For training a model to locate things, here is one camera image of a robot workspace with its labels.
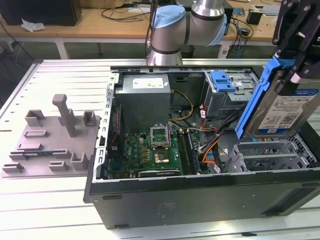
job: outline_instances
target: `white paper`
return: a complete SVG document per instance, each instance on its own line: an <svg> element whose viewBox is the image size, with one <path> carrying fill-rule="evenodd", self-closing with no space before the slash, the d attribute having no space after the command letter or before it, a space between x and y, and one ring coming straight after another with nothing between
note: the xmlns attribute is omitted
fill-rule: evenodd
<svg viewBox="0 0 320 240"><path fill-rule="evenodd" d="M45 30L45 25L43 23L33 23L33 22L28 22L22 18L22 24L21 27L26 29L29 32L34 32L34 31L40 31L40 30Z"/></svg>

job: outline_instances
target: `black computer case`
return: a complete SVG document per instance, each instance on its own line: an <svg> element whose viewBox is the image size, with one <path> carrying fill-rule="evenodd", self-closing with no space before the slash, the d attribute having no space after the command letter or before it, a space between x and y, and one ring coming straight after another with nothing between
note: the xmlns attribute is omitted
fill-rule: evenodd
<svg viewBox="0 0 320 240"><path fill-rule="evenodd" d="M8 25L22 19L44 25L74 26L82 13L80 0L0 0L0 14Z"/></svg>

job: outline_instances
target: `electronic device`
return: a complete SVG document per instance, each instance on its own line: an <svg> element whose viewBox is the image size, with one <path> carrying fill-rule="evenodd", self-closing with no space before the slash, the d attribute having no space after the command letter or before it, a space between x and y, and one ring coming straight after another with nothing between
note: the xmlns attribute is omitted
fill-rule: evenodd
<svg viewBox="0 0 320 240"><path fill-rule="evenodd" d="M82 9L80 0L1 0L0 13L8 25L30 23L74 26Z"/></svg>
<svg viewBox="0 0 320 240"><path fill-rule="evenodd" d="M196 2L194 0L174 0L175 4L183 6L187 12L191 12L192 5ZM226 15L227 21L226 21L226 29L224 32L224 35L227 35L230 21L232 18L232 14L234 14L234 8L228 3L227 0L223 0L222 7L224 9L224 13Z"/></svg>
<svg viewBox="0 0 320 240"><path fill-rule="evenodd" d="M264 13L259 9L257 9L257 10L249 9L249 13L246 18L246 22L248 24L258 25L263 14Z"/></svg>
<svg viewBox="0 0 320 240"><path fill-rule="evenodd" d="M107 229L284 216L318 194L315 131L239 140L263 67L216 63L110 66L84 198Z"/></svg>

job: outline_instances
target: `cable on desk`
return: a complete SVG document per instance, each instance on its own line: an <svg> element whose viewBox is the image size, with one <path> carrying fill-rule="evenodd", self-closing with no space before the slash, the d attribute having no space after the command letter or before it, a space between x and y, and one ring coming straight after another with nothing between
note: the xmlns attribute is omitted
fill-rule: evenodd
<svg viewBox="0 0 320 240"><path fill-rule="evenodd" d="M239 22L247 25L251 29L251 34L249 36L241 34L241 30L240 30L240 27L239 27ZM230 53L234 53L234 54L237 54L238 57L242 57L242 55L244 54L244 51L247 48L248 40L250 38L252 38L252 36L255 33L255 30L249 24L247 24L246 22L244 22L242 20L239 20L238 18L234 18L233 16L231 17L230 23L233 24L235 26L235 28L236 28L236 37L235 37L235 40L232 43L232 45L231 45L231 47L229 49L229 52L228 52L226 57L228 57L230 55ZM241 43L241 38L244 39L244 47L242 48L242 51L240 51L240 49L241 49L241 44L240 44ZM236 44L237 41L238 41L238 44L237 44L238 52L234 52L233 49L234 49L235 44Z"/></svg>
<svg viewBox="0 0 320 240"><path fill-rule="evenodd" d="M20 44L20 42L18 42L8 31L7 29L5 28L5 26L3 25L3 23L0 21L0 25L1 27L3 28L3 30L6 32L6 34L8 34L8 36L10 38L12 38L13 41L15 41L22 49L23 51L25 51L25 53L32 59L32 60L35 60L31 55L30 53Z"/></svg>
<svg viewBox="0 0 320 240"><path fill-rule="evenodd" d="M129 11L129 9L127 9L127 10L125 10L125 11L118 12L118 11L116 11L115 9L113 9L113 8L106 8L105 10L103 10L103 11L101 12L101 16L104 17L104 18L106 18L106 19L110 19L110 20L112 20L112 21L122 22L122 23L128 23L128 22L141 21L141 19L140 19L140 18L137 18L137 17L149 13L149 12L143 12L140 7L133 7L133 8L131 8L131 9L140 9L140 10L142 11L142 13L136 14L136 15L133 15L133 16L114 18L114 17L112 17L112 15L114 14L114 12L119 13L119 14L123 14L123 13ZM107 11L109 11L109 10L112 10L112 13L111 13L110 16L106 16L106 15L105 15L105 12L107 12Z"/></svg>
<svg viewBox="0 0 320 240"><path fill-rule="evenodd" d="M263 4L267 4L267 5L270 5L270 6L271 6L271 4L268 3L268 2L264 2L264 1L262 1L262 0L260 0L260 2L263 3Z"/></svg>

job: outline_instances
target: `wire bundle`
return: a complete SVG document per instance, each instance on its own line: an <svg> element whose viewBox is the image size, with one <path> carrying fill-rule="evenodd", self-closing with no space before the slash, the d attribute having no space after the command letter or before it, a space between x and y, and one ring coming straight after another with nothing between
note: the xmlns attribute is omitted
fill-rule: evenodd
<svg viewBox="0 0 320 240"><path fill-rule="evenodd" d="M241 28L239 27L239 22L247 25L251 29L251 34L250 35L243 35L241 33ZM229 50L229 52L228 52L226 57L228 57L230 55L230 53L234 53L234 54L237 54L238 58L240 58L244 54L244 51L247 48L247 42L248 42L248 40L250 38L252 38L252 36L255 33L255 30L249 24L247 24L245 21L239 20L238 18L234 18L233 16L231 17L230 24L233 24L235 26L236 37L235 37L235 40L232 43L231 48L230 48L230 50ZM242 39L244 39L244 46L241 48L241 40ZM233 49L234 49L237 41L238 41L238 44L237 44L237 47L236 47L237 52L234 52Z"/></svg>
<svg viewBox="0 0 320 240"><path fill-rule="evenodd" d="M233 114L231 114L229 117L227 117L223 123L217 128L217 130L214 132L213 139L210 142L207 142L205 145L202 147L199 147L199 153L204 154L203 159L202 159L202 164L208 164L208 163L213 163L215 164L216 162L211 160L207 161L207 156L209 152L216 146L216 144L219 142L221 135L224 133L224 129L229 127L232 123L237 121L240 118L240 113L245 109L246 106L243 106L242 108L238 109L235 111Z"/></svg>

